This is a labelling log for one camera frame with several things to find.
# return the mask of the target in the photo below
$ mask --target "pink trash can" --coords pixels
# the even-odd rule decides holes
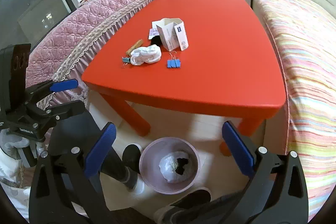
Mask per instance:
[[[176,151],[184,151],[189,155],[194,171],[185,181],[169,183],[163,177],[159,163],[164,156]],[[145,148],[140,157],[139,169],[143,181],[156,192],[168,195],[179,194],[194,184],[200,170],[200,159],[196,149],[187,141],[165,137],[153,141]]]

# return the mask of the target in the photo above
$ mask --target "tabletop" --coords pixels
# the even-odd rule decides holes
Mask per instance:
[[[158,63],[122,68],[139,39],[149,46],[152,21],[184,21],[189,47],[181,68]],[[92,89],[127,101],[190,113],[273,116],[285,102],[281,71],[263,26],[244,0],[154,0],[127,21],[82,75]]]

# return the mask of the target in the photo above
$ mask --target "striped bedspread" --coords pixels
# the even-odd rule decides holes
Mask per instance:
[[[336,19],[311,0],[254,0],[273,35],[288,90],[286,151],[300,156],[309,219],[336,184]]]

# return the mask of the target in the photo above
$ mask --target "metal bolt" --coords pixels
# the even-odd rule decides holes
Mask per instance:
[[[71,148],[71,153],[73,153],[73,154],[77,154],[77,153],[79,153],[79,152],[80,152],[80,149],[79,149],[78,146],[75,146],[75,147]]]
[[[266,154],[267,153],[267,148],[266,147],[263,147],[263,146],[260,146],[258,148],[258,151],[261,153],[261,154]]]
[[[293,157],[293,158],[296,158],[297,157],[297,153],[295,151],[291,151],[290,152],[290,155]]]
[[[41,156],[41,158],[46,158],[48,156],[48,152],[47,151],[42,151],[40,156]]]

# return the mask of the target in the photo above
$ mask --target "table leg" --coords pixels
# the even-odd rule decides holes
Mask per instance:
[[[151,125],[142,118],[125,100],[101,94],[109,105],[124,119],[140,136],[146,136]]]
[[[250,137],[262,124],[263,121],[263,119],[243,118],[238,125],[238,130],[242,135]],[[231,152],[225,142],[222,142],[220,144],[219,149],[224,156],[231,156]]]

